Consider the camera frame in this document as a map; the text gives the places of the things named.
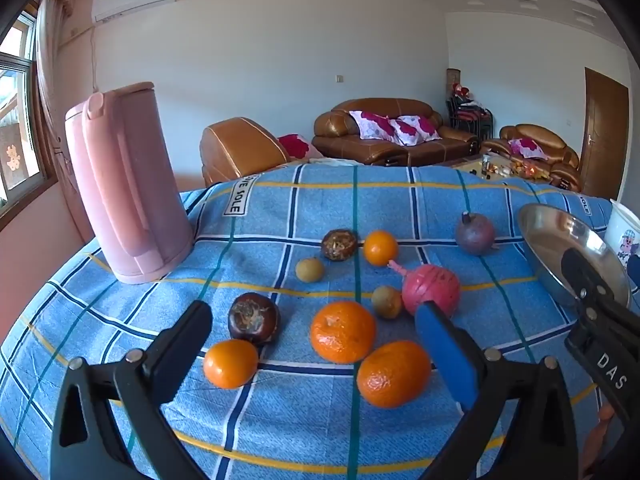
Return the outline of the right hand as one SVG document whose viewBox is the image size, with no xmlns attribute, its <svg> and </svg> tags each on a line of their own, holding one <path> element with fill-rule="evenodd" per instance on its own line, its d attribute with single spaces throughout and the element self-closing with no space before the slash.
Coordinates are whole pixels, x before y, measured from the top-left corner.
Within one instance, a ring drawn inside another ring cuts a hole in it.
<svg viewBox="0 0 640 480">
<path fill-rule="evenodd" d="M 603 453 L 608 426 L 615 416 L 614 408 L 611 404 L 605 404 L 598 411 L 598 423 L 588 434 L 582 449 L 582 458 L 580 459 L 579 478 L 590 479 L 589 469 L 597 463 L 600 455 Z"/>
</svg>

